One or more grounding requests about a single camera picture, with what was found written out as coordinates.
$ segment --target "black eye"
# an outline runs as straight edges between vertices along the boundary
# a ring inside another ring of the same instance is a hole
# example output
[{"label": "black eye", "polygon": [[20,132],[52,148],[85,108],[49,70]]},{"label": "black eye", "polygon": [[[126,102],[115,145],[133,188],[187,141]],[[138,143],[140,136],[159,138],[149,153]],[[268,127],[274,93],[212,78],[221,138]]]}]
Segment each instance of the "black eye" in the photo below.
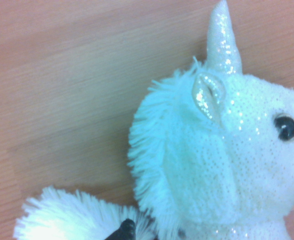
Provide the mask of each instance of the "black eye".
[{"label": "black eye", "polygon": [[294,137],[294,120],[291,117],[280,115],[275,118],[274,124],[282,141],[289,141]]}]

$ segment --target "wooden table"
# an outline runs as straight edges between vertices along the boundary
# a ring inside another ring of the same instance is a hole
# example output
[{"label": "wooden table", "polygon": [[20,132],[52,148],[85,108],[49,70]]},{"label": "wooden table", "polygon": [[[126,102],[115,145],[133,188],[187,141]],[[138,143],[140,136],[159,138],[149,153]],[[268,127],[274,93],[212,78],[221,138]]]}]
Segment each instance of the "wooden table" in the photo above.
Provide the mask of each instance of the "wooden table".
[{"label": "wooden table", "polygon": [[[49,185],[135,204],[133,114],[151,79],[205,59],[216,3],[0,1],[0,240]],[[244,72],[294,88],[294,1],[229,8]]]}]

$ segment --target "plush unicorn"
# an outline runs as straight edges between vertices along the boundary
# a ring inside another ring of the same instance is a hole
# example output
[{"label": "plush unicorn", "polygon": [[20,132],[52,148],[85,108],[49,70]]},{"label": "plush unicorn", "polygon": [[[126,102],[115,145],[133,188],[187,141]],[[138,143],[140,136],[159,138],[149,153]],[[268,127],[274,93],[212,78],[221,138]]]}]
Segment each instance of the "plush unicorn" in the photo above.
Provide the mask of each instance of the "plush unicorn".
[{"label": "plush unicorn", "polygon": [[14,237],[104,240],[132,219],[138,240],[289,240],[294,91],[242,73],[225,0],[212,12],[207,53],[154,81],[134,116],[129,166],[139,210],[153,222],[48,188],[25,205]]}]

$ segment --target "fluffy tail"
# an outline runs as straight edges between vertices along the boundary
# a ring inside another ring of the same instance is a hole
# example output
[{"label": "fluffy tail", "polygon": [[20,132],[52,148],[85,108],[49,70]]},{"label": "fluffy tail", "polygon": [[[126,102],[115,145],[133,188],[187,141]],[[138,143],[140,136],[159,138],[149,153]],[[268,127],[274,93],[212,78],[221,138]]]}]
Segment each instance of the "fluffy tail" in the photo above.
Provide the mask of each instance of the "fluffy tail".
[{"label": "fluffy tail", "polygon": [[155,238],[153,222],[136,208],[106,203],[85,192],[70,194],[50,186],[22,208],[26,216],[17,219],[13,233],[18,240],[104,240],[126,219],[134,221],[137,240]]}]

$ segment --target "unicorn neck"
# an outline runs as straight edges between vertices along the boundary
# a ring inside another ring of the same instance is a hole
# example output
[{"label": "unicorn neck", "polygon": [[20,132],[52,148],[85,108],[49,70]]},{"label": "unicorn neck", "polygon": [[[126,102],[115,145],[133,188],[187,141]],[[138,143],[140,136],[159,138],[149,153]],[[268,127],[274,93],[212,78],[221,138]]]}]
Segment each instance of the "unicorn neck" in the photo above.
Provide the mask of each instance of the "unicorn neck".
[{"label": "unicorn neck", "polygon": [[185,229],[186,240],[290,240],[284,220],[267,221],[252,225],[206,224]]}]

